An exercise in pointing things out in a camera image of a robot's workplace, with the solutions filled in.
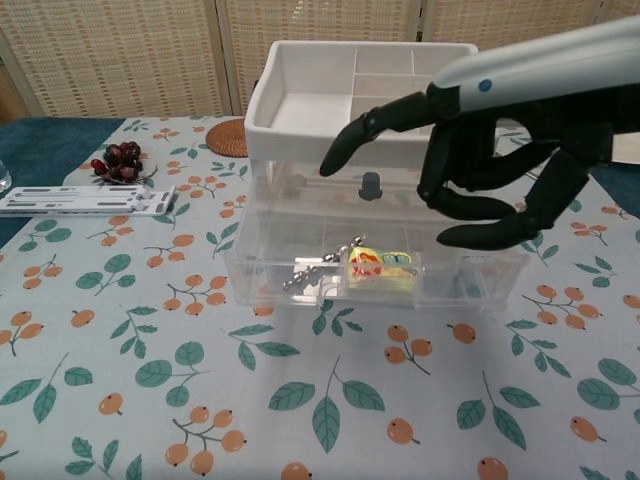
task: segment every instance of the glass cup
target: glass cup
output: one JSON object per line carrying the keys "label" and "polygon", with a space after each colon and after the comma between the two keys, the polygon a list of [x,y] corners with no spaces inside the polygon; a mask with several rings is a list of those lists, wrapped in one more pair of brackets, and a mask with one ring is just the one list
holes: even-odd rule
{"label": "glass cup", "polygon": [[7,167],[0,160],[0,193],[11,188],[11,174]]}

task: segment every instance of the white robotic forearm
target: white robotic forearm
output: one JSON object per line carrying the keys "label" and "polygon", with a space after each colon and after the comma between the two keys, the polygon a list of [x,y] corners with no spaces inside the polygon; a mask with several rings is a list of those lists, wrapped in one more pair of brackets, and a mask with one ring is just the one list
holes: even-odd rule
{"label": "white robotic forearm", "polygon": [[[496,122],[513,119],[531,143],[494,157]],[[640,131],[640,16],[465,57],[443,68],[426,93],[374,108],[336,137],[320,173],[332,175],[355,150],[382,131],[435,124],[418,195],[431,208],[461,220],[498,220],[442,232],[446,245],[508,248],[553,222],[588,180],[589,169],[611,160],[613,135]],[[551,155],[516,213],[468,190],[504,186]]]}

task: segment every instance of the table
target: table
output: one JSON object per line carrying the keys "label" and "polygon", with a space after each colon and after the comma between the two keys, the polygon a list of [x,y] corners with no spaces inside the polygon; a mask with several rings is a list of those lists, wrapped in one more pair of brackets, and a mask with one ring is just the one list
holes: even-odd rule
{"label": "table", "polygon": [[179,187],[166,216],[34,219],[3,247],[0,478],[640,475],[640,225],[600,186],[521,247],[504,311],[253,309],[219,251],[250,182],[206,149],[219,121],[127,119],[105,141]]}

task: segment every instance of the woven bamboo screen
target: woven bamboo screen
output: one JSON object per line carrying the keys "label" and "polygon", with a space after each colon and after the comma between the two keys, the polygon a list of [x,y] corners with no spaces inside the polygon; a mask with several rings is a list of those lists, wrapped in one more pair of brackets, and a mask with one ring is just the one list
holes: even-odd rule
{"label": "woven bamboo screen", "polygon": [[607,20],[640,15],[640,0],[613,0]]}
{"label": "woven bamboo screen", "polygon": [[480,50],[586,26],[593,0],[428,0],[425,40]]}
{"label": "woven bamboo screen", "polygon": [[222,114],[228,105],[204,0],[0,0],[0,28],[46,115]]}
{"label": "woven bamboo screen", "polygon": [[419,0],[218,0],[225,51],[246,111],[276,40],[414,41]]}

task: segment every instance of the white storage tray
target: white storage tray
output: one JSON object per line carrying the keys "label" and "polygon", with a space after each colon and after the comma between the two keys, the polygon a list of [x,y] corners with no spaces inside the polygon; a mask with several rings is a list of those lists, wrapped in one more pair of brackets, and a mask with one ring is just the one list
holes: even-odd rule
{"label": "white storage tray", "polygon": [[[319,166],[351,120],[425,90],[438,70],[475,52],[459,43],[275,42],[245,119],[249,156]],[[430,131],[384,132],[349,164],[420,166]]]}

